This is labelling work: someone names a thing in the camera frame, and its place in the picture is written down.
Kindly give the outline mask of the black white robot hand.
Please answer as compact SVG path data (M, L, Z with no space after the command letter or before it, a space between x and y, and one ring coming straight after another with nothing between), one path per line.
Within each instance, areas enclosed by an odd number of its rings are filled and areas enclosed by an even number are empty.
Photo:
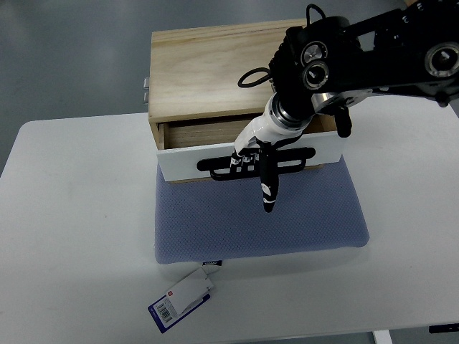
M237 136L230 160L230 170L236 172L252 156L258 157L263 208L267 213L273 210L278 195L277 149L297 141L310 123L309 120L288 121L284 114L267 104L263 114L251 120Z

